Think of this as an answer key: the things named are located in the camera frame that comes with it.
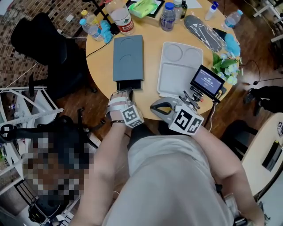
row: person's arm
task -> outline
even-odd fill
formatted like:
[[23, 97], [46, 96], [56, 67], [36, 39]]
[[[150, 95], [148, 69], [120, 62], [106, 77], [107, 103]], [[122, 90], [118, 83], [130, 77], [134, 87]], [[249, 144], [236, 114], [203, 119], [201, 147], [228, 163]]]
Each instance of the person's arm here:
[[89, 176], [85, 176], [79, 209], [70, 226], [102, 224], [112, 201], [116, 166], [125, 130], [125, 124], [114, 123], [97, 149], [90, 164]]
[[200, 127], [193, 136], [207, 156], [210, 168], [222, 181], [223, 193], [233, 193], [242, 216], [264, 226], [264, 214], [256, 204], [239, 158], [218, 138]]

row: gray t-shirt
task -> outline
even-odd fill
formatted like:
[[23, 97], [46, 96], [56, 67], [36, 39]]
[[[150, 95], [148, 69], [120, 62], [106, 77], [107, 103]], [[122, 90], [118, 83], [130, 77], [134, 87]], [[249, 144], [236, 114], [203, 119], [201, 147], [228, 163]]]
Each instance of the gray t-shirt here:
[[128, 154], [130, 178], [103, 226], [232, 226], [207, 158], [188, 136], [151, 136]]

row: round wooden table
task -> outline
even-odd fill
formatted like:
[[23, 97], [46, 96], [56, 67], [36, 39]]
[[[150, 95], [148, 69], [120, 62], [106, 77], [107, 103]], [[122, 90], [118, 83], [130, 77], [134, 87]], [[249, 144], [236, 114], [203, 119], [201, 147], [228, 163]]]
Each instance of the round wooden table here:
[[280, 145], [283, 145], [283, 137], [279, 137], [277, 132], [279, 122], [283, 122], [283, 113], [272, 115], [257, 132], [242, 159], [253, 195], [268, 185], [282, 165], [283, 153], [271, 171], [262, 166], [273, 142], [278, 141]]
[[[211, 3], [207, 0], [198, 0], [198, 2], [202, 5], [202, 8], [188, 9], [187, 15], [193, 13], [210, 27], [222, 29], [221, 24], [225, 20], [224, 15], [219, 10], [216, 10], [214, 17], [210, 21], [205, 21], [204, 16], [209, 7], [211, 7]], [[160, 120], [150, 111], [150, 105], [160, 99], [157, 92], [157, 81], [163, 43], [171, 41], [201, 48], [203, 50], [203, 65], [208, 68], [209, 65], [212, 65], [212, 51], [186, 29], [184, 23], [175, 24], [173, 30], [170, 32], [163, 31], [161, 27], [155, 27], [140, 21], [134, 21], [134, 26], [135, 32], [133, 35], [141, 34], [144, 40], [144, 81], [141, 84], [142, 90], [134, 91], [134, 101], [137, 103], [144, 118]], [[228, 33], [235, 36], [232, 29], [230, 29]], [[118, 37], [124, 37], [124, 35], [119, 33], [115, 38]], [[99, 49], [103, 45], [103, 41], [98, 42], [91, 36], [88, 36], [86, 55]], [[116, 91], [116, 82], [113, 81], [113, 49], [114, 42], [111, 41], [107, 46], [87, 57], [88, 68], [92, 78], [107, 98]], [[226, 95], [232, 86], [225, 83], [224, 87], [227, 89]], [[199, 113], [202, 114], [211, 109], [212, 100], [205, 96], [204, 101], [199, 102], [199, 106]]]

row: bracelet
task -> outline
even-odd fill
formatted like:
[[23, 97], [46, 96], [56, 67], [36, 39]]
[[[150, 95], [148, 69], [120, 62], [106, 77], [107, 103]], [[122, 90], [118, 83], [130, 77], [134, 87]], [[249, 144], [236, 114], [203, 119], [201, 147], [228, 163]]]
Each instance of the bracelet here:
[[124, 122], [124, 120], [114, 120], [114, 121], [112, 121], [110, 124], [111, 124], [111, 126], [113, 125], [113, 123], [115, 123], [115, 122], [119, 122], [119, 123], [125, 123]]

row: power cable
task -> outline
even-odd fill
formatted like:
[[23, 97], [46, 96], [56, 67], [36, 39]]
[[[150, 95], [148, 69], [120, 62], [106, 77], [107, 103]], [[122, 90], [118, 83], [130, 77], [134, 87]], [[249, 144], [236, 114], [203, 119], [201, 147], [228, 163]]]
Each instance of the power cable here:
[[86, 58], [87, 58], [88, 56], [92, 55], [93, 53], [97, 52], [98, 50], [101, 50], [101, 49], [102, 49], [103, 47], [105, 47], [107, 44], [109, 44], [109, 43], [111, 42], [112, 38], [111, 38], [110, 41], [109, 41], [108, 43], [106, 43], [104, 46], [102, 46], [102, 47], [100, 47], [99, 49], [97, 49], [97, 50], [93, 51], [92, 53], [88, 54], [88, 55], [86, 56]]
[[[244, 0], [246, 4], [248, 4], [250, 7], [252, 7], [253, 9], [256, 9], [255, 7], [253, 7], [250, 3], [248, 3], [246, 0]], [[265, 16], [263, 16], [264, 21], [266, 22], [266, 24], [270, 27], [270, 29], [272, 30], [273, 35], [275, 36], [275, 31], [273, 30], [273, 28], [269, 25], [267, 19], [265, 18]]]
[[215, 107], [216, 107], [216, 105], [213, 105], [213, 112], [212, 112], [211, 117], [210, 117], [210, 129], [209, 129], [209, 132], [210, 132], [211, 129], [212, 129], [212, 116], [213, 116], [213, 114], [214, 114], [214, 112], [215, 112]]
[[85, 36], [82, 36], [82, 37], [68, 37], [68, 36], [65, 36], [65, 35], [63, 35], [65, 38], [86, 38], [87, 39], [87, 37], [85, 37]]
[[[257, 64], [257, 62], [255, 60], [248, 60], [247, 63], [245, 63], [243, 65], [240, 65], [240, 67], [244, 67], [244, 66], [248, 65], [250, 62], [254, 62], [256, 64], [256, 67], [258, 69], [258, 74], [259, 74], [259, 77], [260, 77], [260, 67], [258, 66], [258, 64]], [[276, 80], [276, 79], [283, 79], [283, 77], [281, 77], [281, 78], [274, 78], [274, 79], [266, 79], [266, 80], [261, 80], [261, 77], [260, 77], [260, 79], [258, 81], [254, 81], [253, 82], [253, 85], [256, 86], [260, 82], [266, 82], [266, 81], [271, 81], [271, 80]]]
[[224, 0], [224, 6], [223, 6], [223, 12], [222, 12], [223, 15], [224, 15], [224, 12], [225, 12], [225, 4], [226, 4], [226, 0]]
[[36, 62], [36, 64], [34, 65], [34, 66], [32, 66], [30, 69], [28, 69], [25, 73], [23, 73], [20, 77], [18, 77], [14, 82], [12, 82], [10, 85], [12, 85], [13, 83], [15, 83], [17, 80], [19, 80], [22, 76], [24, 76], [25, 74], [27, 74], [31, 69], [33, 69], [36, 65], [38, 64], [38, 62]]

